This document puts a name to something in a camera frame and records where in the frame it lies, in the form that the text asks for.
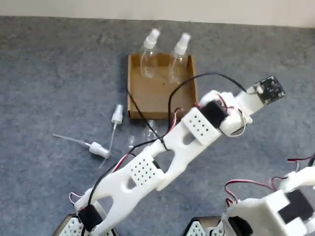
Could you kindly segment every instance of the white spray nozzle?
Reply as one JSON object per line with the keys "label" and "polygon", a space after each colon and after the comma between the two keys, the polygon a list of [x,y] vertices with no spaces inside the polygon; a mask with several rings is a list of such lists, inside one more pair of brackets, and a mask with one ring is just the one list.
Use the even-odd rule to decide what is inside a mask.
{"label": "white spray nozzle", "polygon": [[157,43],[157,39],[160,35],[160,31],[158,29],[153,29],[149,36],[144,40],[143,46],[147,49],[152,49]]}
{"label": "white spray nozzle", "polygon": [[105,159],[107,159],[110,155],[109,150],[103,148],[102,145],[97,142],[93,142],[91,144],[89,151],[93,154],[100,155]]}
{"label": "white spray nozzle", "polygon": [[186,53],[190,38],[191,38],[191,35],[189,33],[183,33],[181,39],[178,41],[178,43],[175,46],[175,49],[174,49],[175,53],[179,55],[184,55]]}
{"label": "white spray nozzle", "polygon": [[121,104],[117,104],[112,116],[112,123],[121,124],[123,122],[123,109],[124,107]]}

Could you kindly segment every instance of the gray carpet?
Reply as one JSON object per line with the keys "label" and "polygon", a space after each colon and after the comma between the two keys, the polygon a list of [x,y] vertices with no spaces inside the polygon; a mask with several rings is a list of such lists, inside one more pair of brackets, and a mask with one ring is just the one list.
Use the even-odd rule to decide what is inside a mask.
{"label": "gray carpet", "polygon": [[[223,185],[232,178],[267,181],[295,166],[294,156],[315,152],[315,30],[170,21],[0,18],[0,230],[3,235],[48,236],[73,207],[70,191],[83,193],[138,139],[144,125],[125,118],[106,166],[53,133],[109,145],[116,103],[126,105],[126,56],[137,52],[151,28],[158,46],[174,47],[192,35],[197,72],[219,71],[245,87],[270,74],[287,97],[253,115],[236,139],[222,137],[161,192],[153,191],[117,226],[123,236],[179,236],[194,216],[225,210]],[[239,92],[213,77],[198,80],[206,92]],[[161,133],[165,122],[157,122]],[[162,166],[170,155],[159,158]],[[239,198],[268,189],[231,187]],[[314,192],[310,192],[312,203]]]}

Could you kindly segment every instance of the black wire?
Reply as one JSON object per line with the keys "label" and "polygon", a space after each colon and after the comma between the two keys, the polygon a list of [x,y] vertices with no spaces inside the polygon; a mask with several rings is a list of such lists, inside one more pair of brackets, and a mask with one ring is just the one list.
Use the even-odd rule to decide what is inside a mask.
{"label": "black wire", "polygon": [[112,168],[114,168],[116,165],[117,165],[118,162],[116,162],[114,165],[112,165],[105,173],[103,173],[99,178],[98,180],[96,181],[91,193],[90,193],[90,196],[89,196],[89,200],[88,200],[88,205],[91,205],[91,200],[92,200],[92,197],[93,197],[93,194],[96,190],[96,187],[99,185],[99,183],[101,182],[101,180],[110,172],[110,170]]}
{"label": "black wire", "polygon": [[174,96],[174,94],[182,87],[184,86],[185,84],[187,84],[189,81],[191,80],[194,80],[194,79],[197,79],[199,77],[203,77],[203,76],[206,76],[206,75],[218,75],[218,76],[221,76],[221,77],[224,77],[225,79],[231,81],[232,83],[234,83],[237,87],[239,87],[241,90],[243,90],[244,92],[247,93],[246,89],[240,84],[238,83],[237,81],[235,81],[234,79],[226,76],[226,75],[223,75],[221,73],[218,73],[218,72],[207,72],[207,73],[203,73],[203,74],[199,74],[199,75],[196,75],[196,76],[193,76],[193,77],[190,77],[188,78],[187,80],[183,81],[180,85],[178,85],[171,93],[171,95],[169,96],[168,98],[168,129],[170,129],[171,127],[171,103],[172,103],[172,98]]}
{"label": "black wire", "polygon": [[83,226],[82,232],[81,232],[81,236],[84,236],[85,233],[85,226]]}
{"label": "black wire", "polygon": [[129,95],[129,97],[130,97],[132,103],[133,103],[134,106],[136,107],[138,113],[140,114],[141,118],[142,118],[142,119],[144,120],[144,122],[146,123],[146,125],[147,125],[147,126],[153,131],[153,133],[157,136],[157,139],[159,139],[159,140],[161,141],[161,143],[163,144],[165,150],[170,151],[170,149],[168,149],[168,148],[166,147],[165,142],[164,142],[164,140],[163,140],[163,137],[164,137],[165,135],[163,135],[163,137],[160,137],[160,136],[157,134],[157,132],[150,126],[148,120],[144,117],[144,115],[143,115],[142,112],[140,111],[140,109],[139,109],[139,107],[138,107],[136,101],[135,101],[134,98],[132,97],[132,95],[131,95],[131,93],[129,92],[128,88],[126,88],[126,91],[127,91],[128,95]]}

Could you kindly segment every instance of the wire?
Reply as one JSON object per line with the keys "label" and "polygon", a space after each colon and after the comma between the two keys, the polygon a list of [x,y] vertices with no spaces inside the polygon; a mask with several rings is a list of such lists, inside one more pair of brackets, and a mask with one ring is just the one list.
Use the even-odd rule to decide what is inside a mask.
{"label": "wire", "polygon": [[126,159],[129,155],[132,155],[133,157],[136,157],[136,155],[133,154],[133,153],[127,153],[127,154],[125,154],[125,155],[119,160],[119,162],[117,163],[117,165],[113,168],[113,170],[111,171],[111,173],[115,172],[115,171],[121,166],[121,164],[125,161],[125,159]]}
{"label": "wire", "polygon": [[230,199],[230,198],[226,198],[226,199],[225,199],[225,202],[226,202],[227,207],[230,207],[230,206],[231,206],[231,204],[233,204],[233,203],[234,203],[234,202],[233,202],[233,200],[232,200],[232,199]]}
{"label": "wire", "polygon": [[172,98],[174,96],[174,94],[184,85],[186,85],[189,81],[191,80],[194,80],[194,79],[197,79],[199,77],[203,77],[203,76],[206,76],[206,75],[218,75],[218,76],[221,76],[221,77],[224,77],[226,78],[227,80],[231,81],[232,83],[234,83],[237,87],[239,87],[242,91],[246,92],[246,89],[240,84],[238,83],[237,81],[235,81],[234,79],[226,76],[226,75],[223,75],[221,73],[218,73],[218,72],[207,72],[207,73],[203,73],[203,74],[199,74],[199,75],[196,75],[196,76],[193,76],[193,77],[190,77],[188,78],[187,80],[183,81],[181,84],[179,84],[173,91],[172,93],[170,94],[169,98],[168,98],[168,130],[171,128],[171,104],[172,104]]}
{"label": "wire", "polygon": [[281,180],[284,180],[284,179],[286,179],[287,177],[280,177],[280,176],[274,176],[274,177],[272,177],[269,181],[270,181],[270,184],[271,184],[271,187],[272,187],[272,189],[274,190],[274,191],[276,191],[277,190],[277,188],[275,187],[275,184],[274,184],[274,181],[275,181],[275,179],[281,179]]}
{"label": "wire", "polygon": [[164,137],[164,136],[160,137],[160,136],[158,135],[158,133],[150,126],[148,120],[144,117],[144,115],[143,115],[142,112],[140,111],[140,109],[139,109],[137,103],[135,102],[135,100],[134,100],[134,98],[132,97],[131,93],[129,92],[128,88],[126,88],[126,91],[127,91],[128,95],[129,95],[129,97],[130,97],[132,103],[133,103],[134,106],[136,107],[136,109],[137,109],[139,115],[141,116],[142,120],[144,120],[144,122],[146,123],[146,125],[147,125],[147,126],[152,130],[152,132],[157,136],[157,139],[159,139],[159,140],[161,141],[161,143],[163,144],[165,150],[170,151],[170,149],[168,149],[168,148],[166,147],[165,143],[164,143],[164,140],[163,140],[163,137]]}
{"label": "wire", "polygon": [[69,200],[70,200],[70,202],[74,205],[75,204],[75,202],[72,200],[72,195],[74,195],[74,196],[76,196],[76,197],[78,197],[78,198],[82,198],[82,196],[81,195],[79,195],[79,194],[77,194],[77,193],[75,193],[75,192],[70,192],[69,193]]}
{"label": "wire", "polygon": [[242,112],[240,109],[238,109],[238,111],[240,112],[240,114],[241,114],[241,116],[242,116],[242,119],[243,119],[243,128],[241,128],[242,131],[241,131],[240,133],[238,133],[238,134],[234,134],[235,132],[237,132],[237,130],[236,130],[235,132],[233,132],[232,134],[226,134],[226,133],[224,133],[224,132],[219,128],[219,131],[220,131],[222,134],[224,134],[225,136],[228,136],[228,137],[230,137],[230,138],[236,138],[236,137],[239,137],[239,136],[241,136],[242,134],[244,134],[245,129],[246,129],[246,120],[245,120],[245,117],[244,117],[243,112]]}
{"label": "wire", "polygon": [[296,163],[295,172],[297,172],[300,168],[300,163],[298,161],[296,161],[295,163]]}
{"label": "wire", "polygon": [[273,190],[270,186],[268,186],[267,184],[264,184],[264,183],[260,183],[260,182],[257,182],[257,181],[254,181],[254,180],[250,180],[250,179],[232,179],[228,182],[226,182],[226,184],[224,185],[224,189],[225,191],[231,195],[231,197],[235,200],[236,203],[238,203],[238,199],[237,197],[235,196],[235,194],[233,192],[231,192],[227,186],[232,184],[232,183],[253,183],[253,184],[256,184],[256,185],[259,185],[259,186],[263,186],[263,187],[266,187],[270,190]]}
{"label": "wire", "polygon": [[174,118],[173,118],[173,121],[172,121],[172,126],[171,126],[171,128],[168,130],[168,132],[171,131],[171,130],[176,126],[176,123],[177,123],[177,113],[178,113],[179,110],[183,111],[183,109],[180,108],[180,107],[178,107],[178,108],[175,109],[175,111],[174,111]]}
{"label": "wire", "polygon": [[97,186],[99,185],[99,183],[101,182],[101,180],[110,172],[110,170],[112,168],[114,168],[114,166],[116,166],[118,164],[118,162],[116,162],[114,165],[112,165],[105,173],[103,173],[99,178],[98,180],[96,181],[91,193],[90,193],[90,196],[89,196],[89,200],[88,200],[88,205],[91,205],[91,201],[92,201],[92,197],[93,197],[93,194],[97,188]]}
{"label": "wire", "polygon": [[81,232],[81,236],[84,236],[85,233],[85,226],[83,226],[82,232]]}
{"label": "wire", "polygon": [[315,158],[315,154],[306,158],[289,158],[287,161],[288,162],[294,162],[294,161],[306,161],[309,159]]}

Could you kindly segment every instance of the perforated plate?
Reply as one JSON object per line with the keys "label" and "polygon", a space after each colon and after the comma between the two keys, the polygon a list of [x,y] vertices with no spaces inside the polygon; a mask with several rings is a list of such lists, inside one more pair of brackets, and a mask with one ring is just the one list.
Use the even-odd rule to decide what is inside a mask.
{"label": "perforated plate", "polygon": [[141,158],[131,168],[131,178],[136,185],[145,185],[155,179],[157,168],[152,161]]}
{"label": "perforated plate", "polygon": [[182,121],[203,146],[213,141],[213,137],[208,135],[209,132],[218,132],[196,107],[192,108]]}
{"label": "perforated plate", "polygon": [[216,227],[207,228],[206,231],[207,231],[207,235],[209,236],[224,236],[225,234],[222,221],[220,221],[220,223]]}
{"label": "perforated plate", "polygon": [[199,221],[194,221],[191,224],[190,229],[188,230],[186,236],[206,236],[205,231],[203,230]]}
{"label": "perforated plate", "polygon": [[[78,218],[72,217],[59,236],[81,236],[81,232],[83,229],[83,224],[79,222]],[[113,236],[113,233],[110,231],[105,234],[106,236]],[[85,231],[84,236],[90,236],[90,233]]]}

